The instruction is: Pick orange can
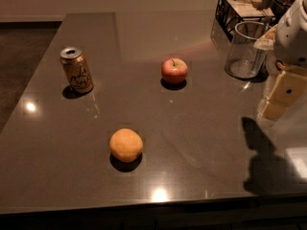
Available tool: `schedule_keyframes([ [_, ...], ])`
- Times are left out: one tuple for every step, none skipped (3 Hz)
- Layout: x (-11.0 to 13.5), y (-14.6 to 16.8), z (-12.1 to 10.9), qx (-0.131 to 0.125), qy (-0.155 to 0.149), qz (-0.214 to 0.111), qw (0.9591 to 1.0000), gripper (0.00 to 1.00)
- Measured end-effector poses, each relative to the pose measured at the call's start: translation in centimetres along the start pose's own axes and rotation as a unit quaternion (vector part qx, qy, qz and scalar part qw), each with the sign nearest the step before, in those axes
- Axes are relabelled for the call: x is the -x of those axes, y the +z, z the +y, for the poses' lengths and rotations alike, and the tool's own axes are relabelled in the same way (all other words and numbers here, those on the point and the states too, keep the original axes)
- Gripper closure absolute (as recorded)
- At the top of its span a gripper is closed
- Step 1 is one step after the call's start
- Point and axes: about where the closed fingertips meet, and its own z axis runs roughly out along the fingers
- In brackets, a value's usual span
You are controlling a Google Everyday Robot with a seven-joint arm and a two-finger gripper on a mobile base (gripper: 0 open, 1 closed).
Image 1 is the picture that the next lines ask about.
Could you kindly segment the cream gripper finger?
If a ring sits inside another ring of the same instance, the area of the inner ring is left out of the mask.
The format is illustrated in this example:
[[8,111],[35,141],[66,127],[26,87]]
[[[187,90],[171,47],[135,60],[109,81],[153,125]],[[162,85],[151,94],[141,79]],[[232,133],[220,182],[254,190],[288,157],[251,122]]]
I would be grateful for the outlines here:
[[260,116],[277,121],[306,92],[306,68],[290,66],[282,70],[260,108]]

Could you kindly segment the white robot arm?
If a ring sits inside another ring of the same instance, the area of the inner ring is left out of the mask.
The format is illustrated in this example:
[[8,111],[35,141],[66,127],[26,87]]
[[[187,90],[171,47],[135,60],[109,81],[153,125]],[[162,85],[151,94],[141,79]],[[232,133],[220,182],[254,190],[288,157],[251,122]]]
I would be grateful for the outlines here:
[[268,51],[259,114],[277,121],[307,90],[307,0],[295,0],[278,23],[255,43]]

